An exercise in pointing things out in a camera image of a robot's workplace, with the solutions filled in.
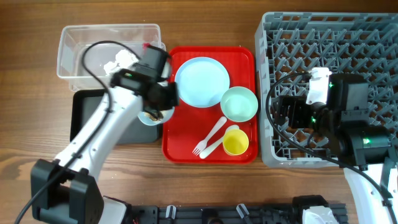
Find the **light blue small bowl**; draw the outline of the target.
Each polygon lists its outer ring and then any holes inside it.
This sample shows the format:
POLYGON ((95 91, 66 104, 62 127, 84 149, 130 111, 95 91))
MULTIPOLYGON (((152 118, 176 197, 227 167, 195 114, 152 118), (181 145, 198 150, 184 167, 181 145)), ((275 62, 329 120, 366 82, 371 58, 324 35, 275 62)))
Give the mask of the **light blue small bowl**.
POLYGON ((152 116, 150 113, 142 111, 138 114, 139 120, 147 126, 156 126, 167 122, 173 115, 175 108, 160 111, 159 117, 152 116))

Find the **rice and food scraps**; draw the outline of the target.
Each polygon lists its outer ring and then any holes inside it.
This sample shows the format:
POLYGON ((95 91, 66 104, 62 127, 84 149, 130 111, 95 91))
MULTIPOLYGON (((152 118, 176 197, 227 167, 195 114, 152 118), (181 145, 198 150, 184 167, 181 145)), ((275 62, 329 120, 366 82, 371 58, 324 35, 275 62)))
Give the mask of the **rice and food scraps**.
POLYGON ((149 119, 151 119, 152 121, 160 121, 163 118, 163 115, 161 112, 156 111, 154 113, 148 113, 145 112, 144 113, 149 119))

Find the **white napkin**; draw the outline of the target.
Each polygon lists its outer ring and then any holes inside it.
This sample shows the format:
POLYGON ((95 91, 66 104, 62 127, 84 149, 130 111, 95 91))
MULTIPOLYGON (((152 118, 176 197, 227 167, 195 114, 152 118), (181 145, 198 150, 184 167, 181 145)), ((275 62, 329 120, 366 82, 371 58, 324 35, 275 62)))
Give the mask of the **white napkin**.
POLYGON ((115 59, 117 66, 121 68, 129 68, 139 61, 139 59, 128 50, 119 51, 115 59))
POLYGON ((110 76, 115 72, 119 71, 119 64, 117 62, 108 62, 103 66, 106 76, 110 76))

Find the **red sauce packet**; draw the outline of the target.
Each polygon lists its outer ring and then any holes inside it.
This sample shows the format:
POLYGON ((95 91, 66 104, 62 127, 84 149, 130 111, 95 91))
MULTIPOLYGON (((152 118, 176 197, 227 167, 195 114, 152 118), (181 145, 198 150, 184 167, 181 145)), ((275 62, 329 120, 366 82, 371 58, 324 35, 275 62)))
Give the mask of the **red sauce packet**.
POLYGON ((142 46, 143 46, 143 49, 146 49, 148 46, 150 46, 150 43, 144 43, 142 46))

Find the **yellow plastic cup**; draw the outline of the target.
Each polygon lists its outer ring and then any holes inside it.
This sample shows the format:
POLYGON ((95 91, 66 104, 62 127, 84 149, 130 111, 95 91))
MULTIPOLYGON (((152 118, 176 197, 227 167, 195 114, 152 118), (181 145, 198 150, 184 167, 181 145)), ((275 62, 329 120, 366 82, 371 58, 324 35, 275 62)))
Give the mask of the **yellow plastic cup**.
POLYGON ((232 129, 223 136, 223 149, 230 156, 244 154, 249 147, 249 138, 240 129, 232 129))

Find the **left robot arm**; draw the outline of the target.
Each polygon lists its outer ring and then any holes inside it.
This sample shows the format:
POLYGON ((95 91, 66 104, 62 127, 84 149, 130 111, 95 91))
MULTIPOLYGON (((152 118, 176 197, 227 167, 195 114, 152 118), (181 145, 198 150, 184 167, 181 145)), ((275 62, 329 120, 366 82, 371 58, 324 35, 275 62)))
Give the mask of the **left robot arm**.
POLYGON ((148 45, 130 68, 101 82, 104 96, 84 127, 52 162, 39 159, 30 173, 30 208, 45 223, 133 223, 131 205, 102 196, 97 185, 102 166, 127 127, 145 112, 165 121, 164 112, 178 105, 176 83, 169 83, 171 56, 148 45))

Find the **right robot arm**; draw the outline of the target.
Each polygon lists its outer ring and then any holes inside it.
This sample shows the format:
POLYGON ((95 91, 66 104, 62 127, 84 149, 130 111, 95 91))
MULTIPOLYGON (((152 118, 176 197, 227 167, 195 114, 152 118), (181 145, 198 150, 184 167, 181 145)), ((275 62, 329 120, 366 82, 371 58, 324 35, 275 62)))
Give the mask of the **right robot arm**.
POLYGON ((361 75, 332 73, 328 68, 293 73, 277 80, 309 77, 307 96, 281 95, 271 103, 266 96, 266 116, 273 130, 311 156, 343 168, 360 223, 397 223, 397 143, 384 126, 369 124, 368 83, 361 75), (335 159, 298 145, 279 126, 310 128, 328 139, 335 159))

